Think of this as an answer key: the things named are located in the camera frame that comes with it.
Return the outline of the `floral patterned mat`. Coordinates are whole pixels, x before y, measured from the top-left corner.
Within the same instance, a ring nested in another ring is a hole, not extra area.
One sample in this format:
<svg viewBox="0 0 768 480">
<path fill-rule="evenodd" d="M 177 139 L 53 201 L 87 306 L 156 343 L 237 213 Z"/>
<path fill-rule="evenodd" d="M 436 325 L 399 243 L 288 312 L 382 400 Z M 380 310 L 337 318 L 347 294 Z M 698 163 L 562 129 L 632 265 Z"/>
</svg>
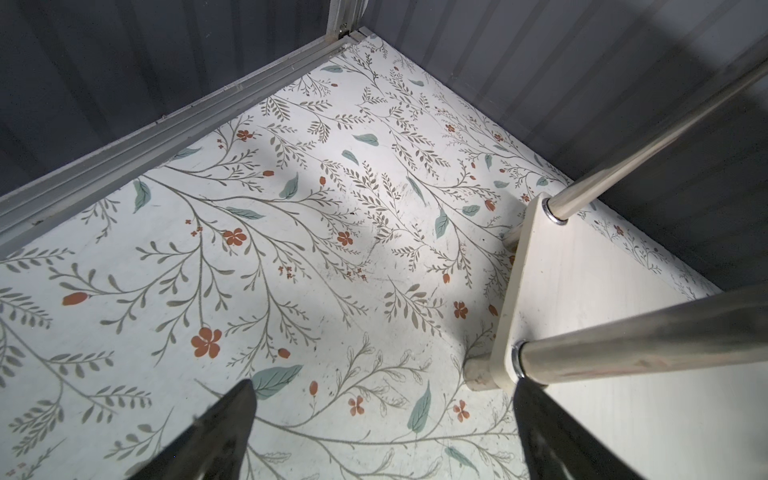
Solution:
<svg viewBox="0 0 768 480">
<path fill-rule="evenodd" d="M 523 479 L 495 336 L 568 178 L 384 40 L 344 48 L 1 263 L 1 475 L 124 479 L 238 381 L 246 479 Z"/>
</svg>

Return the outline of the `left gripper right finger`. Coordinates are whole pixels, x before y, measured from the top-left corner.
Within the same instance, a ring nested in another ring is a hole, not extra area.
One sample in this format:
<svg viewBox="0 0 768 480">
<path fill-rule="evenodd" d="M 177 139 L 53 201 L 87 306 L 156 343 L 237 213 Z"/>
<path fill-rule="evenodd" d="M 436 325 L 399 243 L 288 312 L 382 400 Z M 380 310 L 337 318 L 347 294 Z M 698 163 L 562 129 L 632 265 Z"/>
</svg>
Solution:
<svg viewBox="0 0 768 480">
<path fill-rule="evenodd" d="M 513 409 L 530 478 L 640 477 L 535 382 L 517 382 Z"/>
</svg>

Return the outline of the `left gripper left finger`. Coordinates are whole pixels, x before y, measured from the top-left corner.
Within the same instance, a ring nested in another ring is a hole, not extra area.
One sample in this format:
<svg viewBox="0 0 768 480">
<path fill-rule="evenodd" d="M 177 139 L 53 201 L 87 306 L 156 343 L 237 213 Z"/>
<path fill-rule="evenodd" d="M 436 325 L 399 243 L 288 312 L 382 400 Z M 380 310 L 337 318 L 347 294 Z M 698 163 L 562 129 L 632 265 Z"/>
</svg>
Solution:
<svg viewBox="0 0 768 480">
<path fill-rule="evenodd" d="M 238 382 L 133 479 L 238 479 L 257 410 L 253 383 Z"/>
</svg>

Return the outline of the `white two-tier shelf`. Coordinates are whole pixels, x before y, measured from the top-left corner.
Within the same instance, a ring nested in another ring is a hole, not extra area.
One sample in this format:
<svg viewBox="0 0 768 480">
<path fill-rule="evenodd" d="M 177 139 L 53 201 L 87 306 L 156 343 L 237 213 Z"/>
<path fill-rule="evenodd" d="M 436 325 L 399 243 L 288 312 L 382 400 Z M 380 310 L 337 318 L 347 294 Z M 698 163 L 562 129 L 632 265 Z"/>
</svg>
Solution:
<svg viewBox="0 0 768 480">
<path fill-rule="evenodd" d="M 504 240 L 516 259 L 475 391 L 534 388 L 618 461 L 616 477 L 767 475 L 767 289 L 690 300 L 636 264 L 580 208 L 663 152 L 767 73 L 745 54 L 625 158 L 543 194 Z"/>
</svg>

